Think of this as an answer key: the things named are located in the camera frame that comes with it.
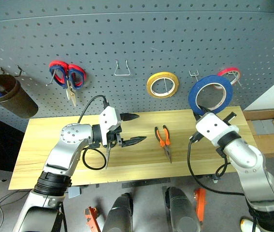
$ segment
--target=yellow tape roll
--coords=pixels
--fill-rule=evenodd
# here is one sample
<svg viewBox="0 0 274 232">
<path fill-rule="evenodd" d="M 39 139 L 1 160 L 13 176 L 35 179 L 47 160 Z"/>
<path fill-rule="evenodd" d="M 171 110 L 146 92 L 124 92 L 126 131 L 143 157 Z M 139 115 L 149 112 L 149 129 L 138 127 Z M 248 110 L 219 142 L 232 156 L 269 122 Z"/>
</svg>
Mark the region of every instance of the yellow tape roll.
<svg viewBox="0 0 274 232">
<path fill-rule="evenodd" d="M 167 79 L 172 81 L 173 86 L 170 89 L 170 91 L 166 92 L 166 93 L 156 93 L 152 87 L 153 84 L 161 79 Z M 174 75 L 171 72 L 158 72 L 152 76 L 150 76 L 150 78 L 147 80 L 146 83 L 146 90 L 148 92 L 149 95 L 151 95 L 154 98 L 168 98 L 171 97 L 173 94 L 175 94 L 177 92 L 177 89 L 179 88 L 179 80 L 177 79 L 176 75 Z"/>
</svg>

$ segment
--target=orange-handled pliers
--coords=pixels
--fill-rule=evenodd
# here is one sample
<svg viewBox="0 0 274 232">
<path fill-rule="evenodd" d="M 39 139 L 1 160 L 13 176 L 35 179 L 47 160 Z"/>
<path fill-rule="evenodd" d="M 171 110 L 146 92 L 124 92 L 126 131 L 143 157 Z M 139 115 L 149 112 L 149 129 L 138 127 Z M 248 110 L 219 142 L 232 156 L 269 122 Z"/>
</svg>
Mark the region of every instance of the orange-handled pliers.
<svg viewBox="0 0 274 232">
<path fill-rule="evenodd" d="M 163 139 L 161 138 L 157 127 L 155 127 L 155 136 L 157 140 L 159 141 L 160 146 L 164 148 L 165 154 L 171 163 L 171 151 L 169 148 L 169 145 L 171 144 L 171 142 L 170 142 L 169 131 L 165 125 L 163 125 L 162 127 L 164 128 L 164 131 L 165 131 L 166 141 L 163 141 Z"/>
</svg>

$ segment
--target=blue tape roll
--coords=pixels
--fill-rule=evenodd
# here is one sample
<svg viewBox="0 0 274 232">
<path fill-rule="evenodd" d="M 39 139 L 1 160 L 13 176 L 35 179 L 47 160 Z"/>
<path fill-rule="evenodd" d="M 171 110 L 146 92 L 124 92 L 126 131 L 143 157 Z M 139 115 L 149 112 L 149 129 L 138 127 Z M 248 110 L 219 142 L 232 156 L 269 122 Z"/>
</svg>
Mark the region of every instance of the blue tape roll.
<svg viewBox="0 0 274 232">
<path fill-rule="evenodd" d="M 203 79 L 198 81 L 196 84 L 194 84 L 194 86 L 191 88 L 191 91 L 188 95 L 188 103 L 189 103 L 193 112 L 195 112 L 199 115 L 204 114 L 203 110 L 201 110 L 197 106 L 197 96 L 202 88 L 204 88 L 207 85 L 212 85 L 212 84 L 219 84 L 223 87 L 223 89 L 221 89 L 221 90 L 224 91 L 225 99 L 223 97 L 224 101 L 223 102 L 221 101 L 211 111 L 213 113 L 217 114 L 218 112 L 222 111 L 229 105 L 229 103 L 231 102 L 232 93 L 233 93 L 230 81 L 222 76 L 211 75 L 211 76 L 204 77 Z"/>
</svg>

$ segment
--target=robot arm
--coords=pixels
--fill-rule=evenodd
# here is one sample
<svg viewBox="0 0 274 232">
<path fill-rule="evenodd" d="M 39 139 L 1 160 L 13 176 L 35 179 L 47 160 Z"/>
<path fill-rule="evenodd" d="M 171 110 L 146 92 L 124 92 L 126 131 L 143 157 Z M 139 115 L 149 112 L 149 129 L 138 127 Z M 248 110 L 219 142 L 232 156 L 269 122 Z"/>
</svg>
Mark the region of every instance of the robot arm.
<svg viewBox="0 0 274 232">
<path fill-rule="evenodd" d="M 65 198 L 65 191 L 71 186 L 80 154 L 85 146 L 106 145 L 107 156 L 110 143 L 121 147 L 134 145 L 146 137 L 134 137 L 123 141 L 120 137 L 122 121 L 137 118 L 134 114 L 119 114 L 111 106 L 106 106 L 100 114 L 100 124 L 72 123 L 60 132 L 60 139 L 51 150 L 43 171 L 19 214 L 13 232 L 57 232 L 61 227 L 63 215 L 59 208 Z"/>
<path fill-rule="evenodd" d="M 241 138 L 236 126 L 211 112 L 197 121 L 196 129 L 230 157 L 251 215 L 257 218 L 263 229 L 274 231 L 274 177 L 266 169 L 264 155 Z"/>
</svg>

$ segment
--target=tape roll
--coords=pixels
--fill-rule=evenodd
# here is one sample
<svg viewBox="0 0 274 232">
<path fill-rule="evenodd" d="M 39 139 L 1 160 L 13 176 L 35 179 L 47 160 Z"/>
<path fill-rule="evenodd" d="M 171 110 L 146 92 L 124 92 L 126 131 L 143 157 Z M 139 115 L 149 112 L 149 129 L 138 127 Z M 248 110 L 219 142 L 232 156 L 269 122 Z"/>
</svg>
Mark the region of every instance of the tape roll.
<svg viewBox="0 0 274 232">
<path fill-rule="evenodd" d="M 241 78 L 241 72 L 240 72 L 240 70 L 239 70 L 238 68 L 230 67 L 230 68 L 227 68 L 227 69 L 223 69 L 223 70 L 220 71 L 217 75 L 218 75 L 218 76 L 223 76 L 223 75 L 225 75 L 225 74 L 227 74 L 227 73 L 230 73 L 230 72 L 235 72 L 235 73 L 237 73 L 237 74 L 236 74 L 237 77 L 234 77 L 234 79 L 232 79 L 232 80 L 230 81 L 230 84 L 235 85 L 235 84 L 237 83 L 237 81 L 240 80 L 240 78 Z M 216 86 L 216 85 L 214 85 L 214 88 L 216 88 L 216 89 L 222 89 L 221 86 Z"/>
<path fill-rule="evenodd" d="M 223 90 L 222 99 L 219 101 L 219 103 L 217 105 L 209 108 L 209 110 L 211 110 L 213 113 L 217 114 L 218 112 L 225 109 L 226 106 L 228 106 L 229 103 L 231 102 L 233 90 L 232 90 L 232 86 L 231 86 L 231 83 L 229 82 L 229 80 L 227 80 L 226 78 L 224 78 L 222 76 L 216 76 L 216 75 L 204 77 L 203 79 L 199 80 L 198 82 L 196 82 L 194 84 L 194 86 L 191 88 L 191 91 L 188 95 L 188 103 L 189 103 L 192 111 L 199 115 L 203 115 L 204 112 L 202 109 L 199 108 L 199 106 L 197 104 L 197 97 L 198 97 L 200 91 L 204 87 L 209 86 L 209 85 L 219 85 Z"/>
<path fill-rule="evenodd" d="M 153 84 L 157 82 L 158 80 L 167 79 L 170 80 L 173 83 L 172 88 L 165 93 L 156 93 L 153 90 Z M 146 90 L 149 95 L 151 95 L 154 98 L 168 98 L 171 97 L 173 94 L 177 92 L 177 89 L 179 88 L 179 80 L 177 79 L 176 75 L 174 75 L 171 72 L 158 72 L 147 80 L 146 83 Z"/>
</svg>

